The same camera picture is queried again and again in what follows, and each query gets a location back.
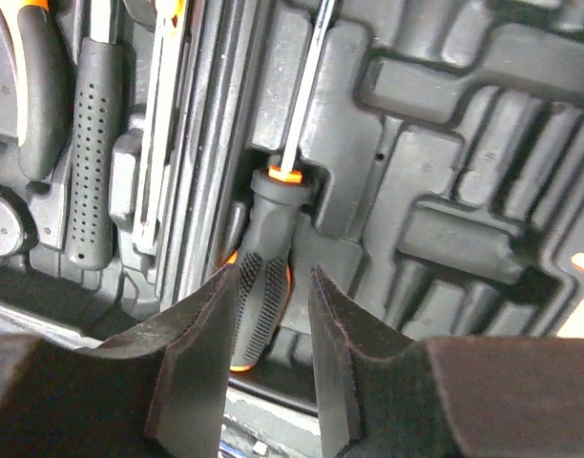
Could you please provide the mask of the orange handled pliers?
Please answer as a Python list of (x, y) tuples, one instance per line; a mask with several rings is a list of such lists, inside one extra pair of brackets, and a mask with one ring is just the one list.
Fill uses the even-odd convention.
[(31, 181), (48, 177), (63, 152), (72, 107), (70, 61), (47, 1), (0, 1), (16, 69), (19, 168)]

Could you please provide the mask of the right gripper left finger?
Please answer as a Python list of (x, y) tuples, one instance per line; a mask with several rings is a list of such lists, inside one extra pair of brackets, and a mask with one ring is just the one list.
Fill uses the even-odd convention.
[(214, 457), (238, 269), (96, 347), (0, 331), (0, 457)]

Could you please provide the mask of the claw hammer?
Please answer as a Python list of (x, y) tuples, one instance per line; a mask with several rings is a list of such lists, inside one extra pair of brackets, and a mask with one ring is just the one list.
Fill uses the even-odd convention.
[(119, 16), (117, 1), (89, 3), (89, 34), (83, 38), (77, 66), (65, 253), (83, 270), (101, 270), (113, 257), (109, 196), (122, 113)]

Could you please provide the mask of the black handled nut driver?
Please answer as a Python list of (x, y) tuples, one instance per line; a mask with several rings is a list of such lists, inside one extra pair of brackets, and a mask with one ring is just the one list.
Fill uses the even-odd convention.
[(289, 254), (301, 209), (311, 195), (310, 184), (297, 167), (299, 142), (335, 6), (334, 1), (320, 3), (303, 60), (281, 162), (253, 173), (250, 221), (240, 248), (228, 260), (240, 269), (230, 361), (234, 372), (247, 371), (256, 365), (273, 338), (291, 294)]

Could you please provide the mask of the orange utility knife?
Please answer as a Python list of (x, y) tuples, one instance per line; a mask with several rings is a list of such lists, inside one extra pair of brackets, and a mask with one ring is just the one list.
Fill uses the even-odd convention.
[(156, 1), (156, 29), (138, 169), (133, 244), (156, 252), (158, 209), (165, 178), (171, 119), (177, 96), (188, 3)]

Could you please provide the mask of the black plastic tool case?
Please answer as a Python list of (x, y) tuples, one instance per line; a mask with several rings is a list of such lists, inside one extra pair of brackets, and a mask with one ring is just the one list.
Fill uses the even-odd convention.
[[(0, 306), (106, 338), (196, 290), (240, 244), (252, 173), (282, 152), (318, 5), (194, 1), (156, 252), (133, 225), (155, 14), (121, 3), (113, 257), (65, 253), (73, 112), (53, 171), (16, 145), (0, 12)], [(312, 187), (292, 293), (237, 386), (311, 412), (312, 267), (409, 337), (556, 333), (584, 298), (584, 1), (341, 1), (299, 142)]]

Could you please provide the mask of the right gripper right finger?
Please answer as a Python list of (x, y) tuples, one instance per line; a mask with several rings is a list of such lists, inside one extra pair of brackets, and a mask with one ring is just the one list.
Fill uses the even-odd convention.
[(584, 457), (584, 339), (412, 340), (321, 267), (308, 301), (326, 457)]

